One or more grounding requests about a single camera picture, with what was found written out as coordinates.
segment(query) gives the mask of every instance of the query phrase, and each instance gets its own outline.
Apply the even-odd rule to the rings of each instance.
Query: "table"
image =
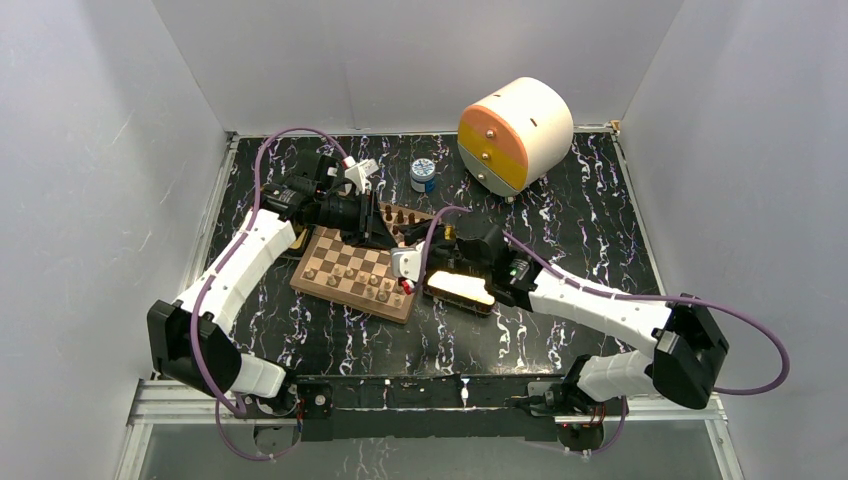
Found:
[[[630,293],[658,293],[648,251],[609,132],[577,133],[565,160],[508,204],[465,170],[455,135],[339,138],[355,158],[374,158],[372,183],[382,201],[434,213],[461,205],[489,215],[563,268]],[[211,239],[207,265],[226,246],[252,204],[253,161],[261,138],[241,138]],[[261,178],[291,168],[304,150],[329,152],[318,137],[272,144]],[[409,185],[415,158],[436,162],[436,189]],[[567,372],[581,354],[610,355],[628,347],[568,319],[496,307],[477,317],[419,295],[406,325],[294,292],[296,261],[280,259],[260,280],[236,320],[242,352],[311,375],[433,375]]]

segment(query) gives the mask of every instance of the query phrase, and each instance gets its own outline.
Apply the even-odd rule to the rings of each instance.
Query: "wall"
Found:
[[[225,135],[146,0],[0,2],[0,464],[114,474]]]
[[[267,134],[455,130],[520,76],[619,119],[682,0],[154,3],[224,128]]]
[[[622,124],[661,275],[756,314],[787,383],[725,398],[750,479],[846,478],[848,4],[687,0]],[[719,383],[777,373],[773,347],[720,319]]]

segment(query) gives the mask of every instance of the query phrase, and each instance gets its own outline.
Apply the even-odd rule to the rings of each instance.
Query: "white lid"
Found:
[[[409,176],[416,182],[427,182],[436,176],[436,162],[429,158],[418,158],[412,162]]]

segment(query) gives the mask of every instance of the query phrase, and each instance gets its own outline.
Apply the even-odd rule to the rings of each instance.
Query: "gray wall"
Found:
[[[848,4],[687,0],[622,125],[636,199],[671,292],[759,316],[788,382],[725,398],[751,479],[848,477]],[[777,373],[731,319],[719,383]]]
[[[0,2],[0,465],[114,473],[224,133],[147,0]]]
[[[455,130],[520,76],[619,119],[682,0],[153,3],[224,128],[267,134]]]

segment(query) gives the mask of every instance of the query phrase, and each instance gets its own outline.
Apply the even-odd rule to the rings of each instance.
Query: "metal frame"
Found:
[[[585,125],[575,126],[576,133],[589,132],[612,132],[616,157],[619,167],[624,175],[628,191],[631,192],[631,203],[636,213],[637,222],[642,232],[642,238],[648,251],[651,267],[660,292],[665,293],[665,288],[659,276],[656,259],[650,241],[645,231],[645,223],[638,204],[632,192],[630,173],[627,170],[627,161],[618,141],[618,136],[608,125]],[[421,134],[455,134],[456,132],[425,132]],[[239,141],[242,138],[259,138],[262,136],[240,136],[233,135],[227,145],[227,150],[221,168],[218,172],[215,186],[210,195],[206,211],[203,213],[201,228],[198,234],[196,250],[192,263],[187,269],[184,284],[188,286],[191,280],[196,278],[203,270],[207,252],[214,233],[217,212],[221,208],[224,192],[226,191],[229,172],[235,161]],[[692,420],[703,421],[713,447],[713,453],[719,466],[722,478],[739,480],[743,478],[742,469],[733,449],[733,444],[727,429],[727,416],[718,395],[713,394],[704,410],[690,410],[676,405],[659,396],[642,396],[628,398],[630,413],[627,421],[674,421]],[[610,421],[617,421],[620,417],[609,416]],[[587,422],[589,417],[560,416],[553,421],[559,423]],[[294,426],[296,422],[292,419],[260,418],[251,420],[236,419],[226,409],[221,411],[221,422],[225,424],[249,424],[249,425],[273,425]],[[133,406],[127,421],[127,433],[124,440],[124,449],[118,470],[115,475],[117,480],[135,480],[141,474],[147,447],[150,442],[153,426],[157,424],[214,424],[215,423],[215,400],[186,386],[180,382],[170,380],[142,380],[139,382]]]

